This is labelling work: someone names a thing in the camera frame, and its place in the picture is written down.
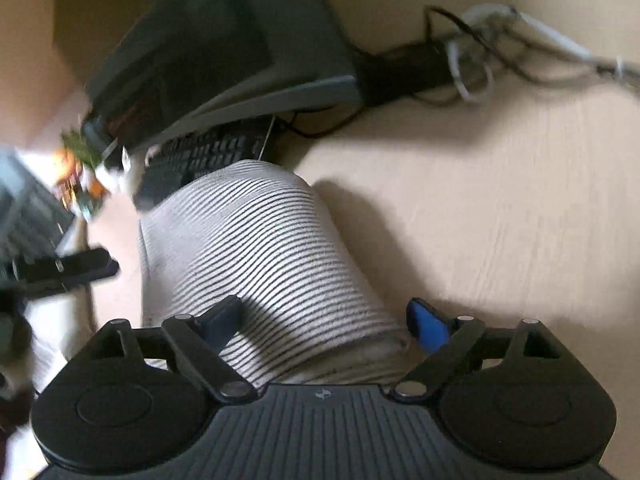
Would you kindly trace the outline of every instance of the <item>power strip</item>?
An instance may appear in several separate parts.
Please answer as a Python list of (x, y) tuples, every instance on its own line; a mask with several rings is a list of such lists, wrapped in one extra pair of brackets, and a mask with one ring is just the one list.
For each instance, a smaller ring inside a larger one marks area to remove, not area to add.
[(410, 43), (379, 56), (356, 51), (356, 56), (368, 107), (453, 84), (447, 49), (439, 40)]

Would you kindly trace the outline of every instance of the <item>white cable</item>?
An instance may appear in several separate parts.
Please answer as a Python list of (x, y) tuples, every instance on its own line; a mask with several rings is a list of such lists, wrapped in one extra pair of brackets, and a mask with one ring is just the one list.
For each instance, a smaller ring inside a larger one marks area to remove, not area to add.
[(447, 43), (447, 60), (449, 61), (449, 71), (453, 77), (453, 84), (456, 86), (460, 97), (468, 103), (477, 104), (484, 102), (494, 90), (495, 79), (491, 67), (485, 62), (482, 63), (482, 67), (486, 73), (486, 86), (482, 92), (472, 94), (462, 81), (462, 74), (460, 73), (460, 50), (458, 44), (453, 40)]
[(574, 54), (585, 61), (593, 60), (588, 48), (576, 43), (571, 38), (568, 38), (564, 34), (561, 34), (552, 27), (549, 27), (546, 23), (537, 20), (536, 18), (529, 16), (524, 12), (516, 10), (514, 7), (501, 5), (501, 4), (480, 4), (467, 9), (460, 16), (461, 19), (471, 26), (479, 25), (479, 23), (485, 22), (491, 16), (500, 16), (502, 18), (511, 18), (513, 16), (519, 17), (523, 22), (527, 23), (529, 27), (534, 28), (540, 34), (545, 36), (548, 40), (555, 43), (563, 50)]
[[(540, 20), (529, 16), (524, 12), (520, 12), (519, 10), (515, 9), (515, 7), (501, 4), (479, 4), (467, 9), (462, 13), (460, 18), (471, 27), (477, 27), (492, 16), (499, 16), (502, 18), (518, 17), (524, 23), (527, 23), (529, 27), (534, 28), (542, 36), (546, 37), (549, 41), (555, 43), (558, 47), (562, 48), (566, 52), (573, 54), (579, 59), (587, 62), (594, 61), (594, 58), (591, 55), (589, 49), (587, 49), (585, 46), (576, 43), (571, 38), (568, 38), (554, 28), (549, 27), (546, 23), (543, 23)], [(482, 102), (493, 91), (495, 82), (494, 74), (491, 70), (491, 67), (489, 67), (486, 62), (483, 62), (482, 67), (484, 68), (487, 76), (487, 85), (485, 89), (478, 94), (469, 93), (460, 75), (460, 49), (455, 40), (450, 40), (449, 43), (447, 43), (447, 59), (449, 61), (449, 70), (453, 77), (456, 89), (465, 101), (472, 103)], [(624, 76), (624, 63), (620, 56), (616, 58), (616, 63), (616, 78), (618, 81), (620, 81)]]
[(616, 56), (616, 80), (622, 81), (622, 78), (625, 76), (625, 61), (622, 59), (622, 56)]

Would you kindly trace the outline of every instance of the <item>computer monitor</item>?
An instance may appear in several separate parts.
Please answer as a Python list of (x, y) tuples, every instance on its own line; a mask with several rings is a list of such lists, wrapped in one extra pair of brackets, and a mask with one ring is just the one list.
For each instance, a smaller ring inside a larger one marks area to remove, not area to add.
[(86, 85), (101, 151), (363, 99), (325, 0), (156, 0)]

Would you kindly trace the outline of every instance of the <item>green leaves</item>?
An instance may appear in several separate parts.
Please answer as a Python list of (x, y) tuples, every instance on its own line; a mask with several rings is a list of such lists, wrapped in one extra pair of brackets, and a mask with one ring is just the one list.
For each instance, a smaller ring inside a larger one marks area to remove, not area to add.
[(62, 146), (72, 152), (77, 160), (95, 170), (102, 162), (100, 153), (89, 147), (82, 133), (75, 128), (60, 134)]

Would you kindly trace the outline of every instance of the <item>ribbed black plastic surface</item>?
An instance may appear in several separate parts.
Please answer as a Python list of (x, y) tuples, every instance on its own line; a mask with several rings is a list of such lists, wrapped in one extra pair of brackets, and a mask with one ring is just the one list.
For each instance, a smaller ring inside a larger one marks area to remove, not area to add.
[[(38, 478), (90, 476), (52, 466)], [(595, 465), (524, 474), (481, 463), (443, 437), (426, 410), (391, 402), (377, 386), (279, 384), (250, 405), (220, 410), (182, 455), (118, 478), (612, 480)]]

